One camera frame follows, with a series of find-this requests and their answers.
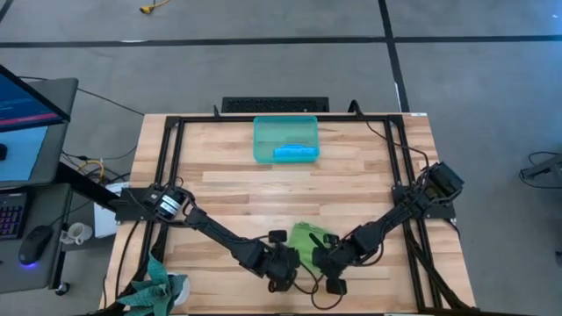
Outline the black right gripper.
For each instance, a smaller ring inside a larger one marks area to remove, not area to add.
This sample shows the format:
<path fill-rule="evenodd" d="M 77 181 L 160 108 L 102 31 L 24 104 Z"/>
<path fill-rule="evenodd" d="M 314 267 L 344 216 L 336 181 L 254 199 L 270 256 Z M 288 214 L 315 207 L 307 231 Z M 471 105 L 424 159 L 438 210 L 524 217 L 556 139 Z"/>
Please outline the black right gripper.
<path fill-rule="evenodd" d="M 308 236 L 314 244 L 313 266 L 328 278 L 326 292 L 339 296 L 346 295 L 347 282 L 339 277 L 358 258 L 356 245 L 349 240 L 340 241 L 337 235 L 331 233 L 322 234 L 320 237 L 310 233 Z"/>

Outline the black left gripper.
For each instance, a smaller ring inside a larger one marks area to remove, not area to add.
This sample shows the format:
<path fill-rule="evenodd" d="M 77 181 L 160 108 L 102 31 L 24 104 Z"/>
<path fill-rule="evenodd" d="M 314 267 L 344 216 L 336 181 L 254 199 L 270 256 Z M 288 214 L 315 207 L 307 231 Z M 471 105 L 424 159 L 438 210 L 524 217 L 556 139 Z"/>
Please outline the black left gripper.
<path fill-rule="evenodd" d="M 270 251 L 270 259 L 266 267 L 265 276 L 269 278 L 268 291 L 286 292 L 291 289 L 298 275 L 300 266 L 299 251 L 296 248 L 287 247 L 288 240 L 285 230 L 271 230 L 268 232 L 268 242 L 274 244 Z"/>

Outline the green microfiber towel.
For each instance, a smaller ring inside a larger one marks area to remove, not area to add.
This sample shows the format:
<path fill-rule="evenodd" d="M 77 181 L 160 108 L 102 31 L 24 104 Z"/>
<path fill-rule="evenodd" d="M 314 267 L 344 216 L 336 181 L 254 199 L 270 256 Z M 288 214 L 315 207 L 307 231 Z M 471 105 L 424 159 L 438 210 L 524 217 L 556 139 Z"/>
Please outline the green microfiber towel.
<path fill-rule="evenodd" d="M 299 259 L 301 263 L 309 268 L 316 276 L 321 271 L 313 265 L 313 249 L 316 247 L 310 234 L 313 234 L 318 240 L 323 241 L 323 236 L 328 233 L 327 230 L 320 226 L 309 224 L 306 222 L 296 223 L 291 230 L 288 240 L 288 246 L 299 251 Z"/>

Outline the blue microfiber towel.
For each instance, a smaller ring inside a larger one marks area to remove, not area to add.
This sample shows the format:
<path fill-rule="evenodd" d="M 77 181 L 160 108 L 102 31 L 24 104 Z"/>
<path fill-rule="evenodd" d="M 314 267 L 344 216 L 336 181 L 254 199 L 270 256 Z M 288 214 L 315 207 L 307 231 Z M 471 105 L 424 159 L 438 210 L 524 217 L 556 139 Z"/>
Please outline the blue microfiber towel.
<path fill-rule="evenodd" d="M 320 150 L 317 147 L 287 144 L 273 150 L 273 161 L 275 163 L 315 162 L 319 154 Z"/>

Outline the teal translucent plastic basket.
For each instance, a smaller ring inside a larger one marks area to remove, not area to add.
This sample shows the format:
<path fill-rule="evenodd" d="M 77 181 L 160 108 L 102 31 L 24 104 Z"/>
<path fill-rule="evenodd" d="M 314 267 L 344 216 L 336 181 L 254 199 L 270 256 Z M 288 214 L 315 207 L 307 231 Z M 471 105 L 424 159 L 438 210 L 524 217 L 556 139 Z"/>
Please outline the teal translucent plastic basket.
<path fill-rule="evenodd" d="M 276 164 L 273 150 L 287 144 L 317 147 L 320 150 L 318 120 L 315 116 L 259 116 L 253 122 L 253 156 L 263 164 Z"/>

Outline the white round container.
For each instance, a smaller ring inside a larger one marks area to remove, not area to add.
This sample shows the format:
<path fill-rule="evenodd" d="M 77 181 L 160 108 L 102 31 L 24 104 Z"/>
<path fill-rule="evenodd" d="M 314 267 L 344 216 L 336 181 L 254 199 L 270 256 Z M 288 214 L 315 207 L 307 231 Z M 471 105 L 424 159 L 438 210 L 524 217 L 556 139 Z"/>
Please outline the white round container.
<path fill-rule="evenodd" d="M 170 289 L 174 299 L 174 306 L 182 305 L 191 292 L 191 281 L 187 275 L 168 273 Z"/>

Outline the dark green cloth pile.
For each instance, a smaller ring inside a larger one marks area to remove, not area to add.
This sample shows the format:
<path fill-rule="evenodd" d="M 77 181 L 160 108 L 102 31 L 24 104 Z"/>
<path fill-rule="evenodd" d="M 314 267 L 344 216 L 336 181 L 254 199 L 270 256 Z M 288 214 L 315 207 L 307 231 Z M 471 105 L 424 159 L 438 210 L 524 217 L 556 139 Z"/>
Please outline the dark green cloth pile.
<path fill-rule="evenodd" d="M 169 274 L 153 255 L 148 257 L 148 275 L 149 280 L 131 282 L 133 294 L 118 299 L 129 307 L 125 316 L 169 316 L 188 280 L 186 275 Z"/>

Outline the black floor vent grate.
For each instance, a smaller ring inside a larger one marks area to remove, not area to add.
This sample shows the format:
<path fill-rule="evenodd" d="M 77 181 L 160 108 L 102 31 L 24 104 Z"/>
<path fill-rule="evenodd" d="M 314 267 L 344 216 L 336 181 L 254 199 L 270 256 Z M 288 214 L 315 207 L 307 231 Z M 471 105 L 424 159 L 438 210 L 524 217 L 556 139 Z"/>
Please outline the black floor vent grate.
<path fill-rule="evenodd" d="M 329 112 L 327 97 L 224 97 L 223 113 Z"/>

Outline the white bin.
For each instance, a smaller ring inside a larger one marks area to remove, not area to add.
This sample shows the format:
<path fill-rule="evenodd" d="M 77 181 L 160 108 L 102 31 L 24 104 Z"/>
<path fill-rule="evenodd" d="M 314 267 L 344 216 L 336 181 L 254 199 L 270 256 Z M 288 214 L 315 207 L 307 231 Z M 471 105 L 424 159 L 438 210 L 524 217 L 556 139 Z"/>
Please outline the white bin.
<path fill-rule="evenodd" d="M 124 188 L 129 188 L 129 182 L 107 184 L 105 188 L 112 193 L 120 196 Z M 94 235 L 97 239 L 114 235 L 117 232 L 118 224 L 115 213 L 105 209 L 101 205 L 94 204 Z"/>

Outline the white mug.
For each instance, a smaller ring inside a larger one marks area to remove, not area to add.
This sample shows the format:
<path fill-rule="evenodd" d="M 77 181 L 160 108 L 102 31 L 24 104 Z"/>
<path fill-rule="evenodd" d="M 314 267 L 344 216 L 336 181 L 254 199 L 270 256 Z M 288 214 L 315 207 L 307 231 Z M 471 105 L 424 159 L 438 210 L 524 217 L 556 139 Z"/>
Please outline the white mug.
<path fill-rule="evenodd" d="M 93 235 L 93 229 L 84 223 L 74 223 L 66 231 L 62 231 L 59 242 L 65 245 L 82 245 Z"/>

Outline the black floor stand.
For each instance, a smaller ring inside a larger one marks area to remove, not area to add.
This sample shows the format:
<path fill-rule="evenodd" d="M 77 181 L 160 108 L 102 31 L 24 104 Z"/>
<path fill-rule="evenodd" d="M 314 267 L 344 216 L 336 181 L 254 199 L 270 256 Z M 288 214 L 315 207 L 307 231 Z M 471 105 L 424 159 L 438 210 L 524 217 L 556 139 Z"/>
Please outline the black floor stand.
<path fill-rule="evenodd" d="M 536 155 L 546 154 L 549 158 L 534 163 L 533 157 Z M 548 151 L 537 151 L 530 153 L 528 155 L 530 168 L 521 169 L 519 171 L 519 179 L 523 184 L 528 185 L 531 188 L 542 189 L 542 190 L 562 190 L 562 153 L 548 152 Z M 550 174 L 558 185 L 539 185 L 531 183 L 537 176 Z"/>

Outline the grey computer cart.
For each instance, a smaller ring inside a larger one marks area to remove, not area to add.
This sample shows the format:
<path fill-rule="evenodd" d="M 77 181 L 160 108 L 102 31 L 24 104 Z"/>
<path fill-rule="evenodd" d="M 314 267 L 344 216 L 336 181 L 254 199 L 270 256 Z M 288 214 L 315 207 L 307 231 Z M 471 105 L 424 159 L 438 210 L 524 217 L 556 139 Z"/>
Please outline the grey computer cart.
<path fill-rule="evenodd" d="M 66 123 L 48 127 L 30 181 L 0 183 L 0 193 L 24 190 L 28 194 L 23 235 L 38 226 L 50 226 L 53 232 L 40 259 L 29 266 L 18 259 L 22 239 L 0 240 L 0 294 L 42 288 L 54 290 L 64 285 L 61 273 L 65 255 L 58 237 L 68 217 L 72 191 L 68 184 L 55 180 L 67 130 Z"/>

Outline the black computer mouse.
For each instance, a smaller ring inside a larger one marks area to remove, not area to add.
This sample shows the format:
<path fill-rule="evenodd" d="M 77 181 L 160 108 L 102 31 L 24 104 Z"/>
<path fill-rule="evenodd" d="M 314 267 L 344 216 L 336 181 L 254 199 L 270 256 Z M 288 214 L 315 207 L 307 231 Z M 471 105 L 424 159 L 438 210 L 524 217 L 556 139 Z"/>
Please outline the black computer mouse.
<path fill-rule="evenodd" d="M 24 266 L 36 263 L 44 253 L 52 235 L 51 226 L 36 226 L 21 243 L 18 251 L 19 262 Z"/>

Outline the black keyboard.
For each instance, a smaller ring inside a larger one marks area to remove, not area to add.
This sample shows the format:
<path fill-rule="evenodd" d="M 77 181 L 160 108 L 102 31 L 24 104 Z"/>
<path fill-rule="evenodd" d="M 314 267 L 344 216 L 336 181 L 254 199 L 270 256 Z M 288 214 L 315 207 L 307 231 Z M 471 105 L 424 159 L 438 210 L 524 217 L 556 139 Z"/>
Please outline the black keyboard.
<path fill-rule="evenodd" d="M 0 241 L 20 239 L 25 230 L 27 193 L 0 194 Z"/>

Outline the blue-screen desk monitor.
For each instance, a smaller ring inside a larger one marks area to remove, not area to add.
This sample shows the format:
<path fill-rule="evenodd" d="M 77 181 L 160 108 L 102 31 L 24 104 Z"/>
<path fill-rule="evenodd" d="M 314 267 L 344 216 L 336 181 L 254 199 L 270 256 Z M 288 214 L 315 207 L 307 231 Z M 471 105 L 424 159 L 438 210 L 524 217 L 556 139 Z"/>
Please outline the blue-screen desk monitor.
<path fill-rule="evenodd" d="M 27 181 L 49 126 L 70 116 L 0 65 L 0 181 Z"/>

